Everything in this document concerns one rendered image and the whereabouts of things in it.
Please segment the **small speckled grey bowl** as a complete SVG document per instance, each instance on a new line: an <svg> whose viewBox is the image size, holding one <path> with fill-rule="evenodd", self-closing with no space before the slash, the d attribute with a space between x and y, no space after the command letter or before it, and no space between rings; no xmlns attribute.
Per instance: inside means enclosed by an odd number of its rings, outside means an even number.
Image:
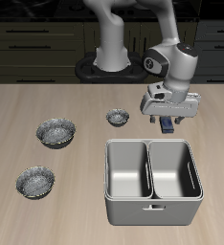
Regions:
<svg viewBox="0 0 224 245"><path fill-rule="evenodd" d="M121 108L112 109L107 112L106 119L111 125L121 127L129 120L129 114Z"/></svg>

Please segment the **medium speckled grey bowl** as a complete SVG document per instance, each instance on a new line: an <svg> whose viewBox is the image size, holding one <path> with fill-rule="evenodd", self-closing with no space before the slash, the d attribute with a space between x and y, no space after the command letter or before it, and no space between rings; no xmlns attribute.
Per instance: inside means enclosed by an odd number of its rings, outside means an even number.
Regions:
<svg viewBox="0 0 224 245"><path fill-rule="evenodd" d="M25 198L38 200L50 193L55 181L55 175L49 168L30 167L17 177L15 188Z"/></svg>

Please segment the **dark kitchen cupboards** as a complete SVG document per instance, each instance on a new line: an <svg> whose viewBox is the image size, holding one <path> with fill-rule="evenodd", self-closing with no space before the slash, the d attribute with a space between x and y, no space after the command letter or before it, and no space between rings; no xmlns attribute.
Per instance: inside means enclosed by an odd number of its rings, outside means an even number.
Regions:
<svg viewBox="0 0 224 245"><path fill-rule="evenodd" d="M171 0L179 39L194 47L195 83L224 83L224 21L201 21ZM158 19L141 6L114 7L123 45L139 54L162 42ZM81 83L77 63L101 45L99 19L83 0L0 0L0 83ZM162 78L148 74L143 83Z"/></svg>

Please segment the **white two-bin basket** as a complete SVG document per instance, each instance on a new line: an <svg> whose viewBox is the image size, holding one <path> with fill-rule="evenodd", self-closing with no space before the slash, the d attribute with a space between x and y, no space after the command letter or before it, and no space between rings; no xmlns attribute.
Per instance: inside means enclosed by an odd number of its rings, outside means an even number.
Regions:
<svg viewBox="0 0 224 245"><path fill-rule="evenodd" d="M180 139L109 140L104 199L114 226L186 226L204 191L190 144Z"/></svg>

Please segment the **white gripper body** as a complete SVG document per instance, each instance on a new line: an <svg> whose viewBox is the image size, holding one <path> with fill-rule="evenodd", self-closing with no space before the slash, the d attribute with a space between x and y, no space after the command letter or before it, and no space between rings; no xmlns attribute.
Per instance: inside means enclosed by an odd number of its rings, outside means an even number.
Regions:
<svg viewBox="0 0 224 245"><path fill-rule="evenodd" d="M186 99L180 103L166 100L154 100L148 92L143 96L140 110L144 115L194 117L197 113L201 96L197 93L188 93Z"/></svg>

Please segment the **large speckled grey bowl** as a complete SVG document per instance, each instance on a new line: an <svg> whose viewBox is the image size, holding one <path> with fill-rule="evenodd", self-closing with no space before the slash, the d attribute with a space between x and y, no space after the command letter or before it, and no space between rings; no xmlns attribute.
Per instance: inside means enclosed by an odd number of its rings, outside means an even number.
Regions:
<svg viewBox="0 0 224 245"><path fill-rule="evenodd" d="M43 122L35 131L35 136L50 149L61 149L72 142L76 131L70 120L53 118Z"/></svg>

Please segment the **dark blue cream cheese box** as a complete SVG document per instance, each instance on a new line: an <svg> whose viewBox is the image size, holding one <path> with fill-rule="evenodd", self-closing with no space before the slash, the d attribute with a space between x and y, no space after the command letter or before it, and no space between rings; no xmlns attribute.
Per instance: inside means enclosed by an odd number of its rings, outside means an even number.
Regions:
<svg viewBox="0 0 224 245"><path fill-rule="evenodd" d="M161 130L163 133L173 133L174 132L171 117L161 117L160 125L161 125Z"/></svg>

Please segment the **flat black base plate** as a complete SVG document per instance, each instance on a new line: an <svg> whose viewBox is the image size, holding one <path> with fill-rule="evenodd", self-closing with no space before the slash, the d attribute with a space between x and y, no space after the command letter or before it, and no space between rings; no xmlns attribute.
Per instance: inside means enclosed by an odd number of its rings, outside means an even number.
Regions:
<svg viewBox="0 0 224 245"><path fill-rule="evenodd" d="M85 57L77 63L75 73L81 83L143 83L148 76L147 71L144 69L142 60L136 52L128 53L131 65L119 72L105 72L99 69L94 65L96 57L97 54L95 52L88 52L85 54Z"/></svg>

